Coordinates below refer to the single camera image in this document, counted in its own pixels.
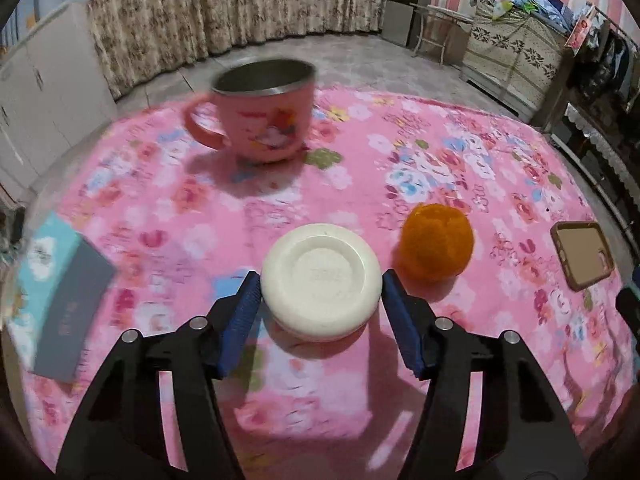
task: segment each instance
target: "pink mug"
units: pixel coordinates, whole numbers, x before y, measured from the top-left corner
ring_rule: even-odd
[[[315,79],[315,67],[297,59],[265,59],[230,68],[213,80],[209,94],[186,107],[185,127],[195,140],[215,150],[228,146],[257,162],[290,158],[302,148],[309,130]],[[215,123],[207,116],[214,107],[224,134],[210,129]]]

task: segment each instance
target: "mug handle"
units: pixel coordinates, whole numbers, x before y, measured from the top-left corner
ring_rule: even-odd
[[[226,146],[226,136],[218,132],[206,130],[193,120],[193,113],[198,106],[204,103],[212,103],[215,105],[215,94],[203,94],[196,97],[187,105],[183,112],[184,127],[195,140],[200,144],[209,146],[214,150],[221,150]]]

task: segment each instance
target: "orange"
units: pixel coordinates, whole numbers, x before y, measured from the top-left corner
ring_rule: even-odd
[[[473,250],[474,233],[462,211],[423,204],[402,226],[398,263],[416,280],[439,282],[465,270]]]

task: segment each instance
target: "gray floor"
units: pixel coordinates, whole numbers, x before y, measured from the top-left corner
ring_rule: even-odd
[[[482,92],[463,83],[459,71],[423,57],[379,36],[335,35],[289,38],[235,48],[176,72],[157,76],[118,101],[123,114],[190,91],[203,92],[211,78],[227,66],[252,57],[294,56],[318,67],[318,83],[414,94],[494,113],[512,114]]]

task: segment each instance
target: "floral pattern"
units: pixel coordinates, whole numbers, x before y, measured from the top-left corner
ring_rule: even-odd
[[[462,210],[476,237],[468,268],[432,301],[436,314],[493,336],[517,330],[580,439],[593,441],[631,385],[630,335],[614,307],[617,272],[580,293],[566,284],[550,228],[593,214],[543,137],[515,120],[417,97],[331,88],[318,90],[317,104],[304,157],[268,166],[191,140],[184,104],[119,121],[100,140],[58,213],[120,272],[76,383],[23,375],[48,465],[123,330],[166,332],[206,313],[248,269],[260,269],[279,237],[310,222],[358,232],[387,269],[404,219],[423,202]],[[170,380],[160,385],[163,418],[174,420]],[[306,478],[308,461],[318,462],[310,440],[321,449],[322,478],[373,470],[394,478],[426,391],[403,366],[383,309],[335,344],[300,342],[264,310],[241,366],[215,388],[249,480]],[[472,381],[471,425],[479,396]],[[172,463],[184,466],[175,425],[165,431]],[[461,465],[474,454],[468,437]],[[298,453],[305,459],[292,462]]]
[[[111,94],[235,45],[310,32],[378,31],[384,0],[87,0]]]

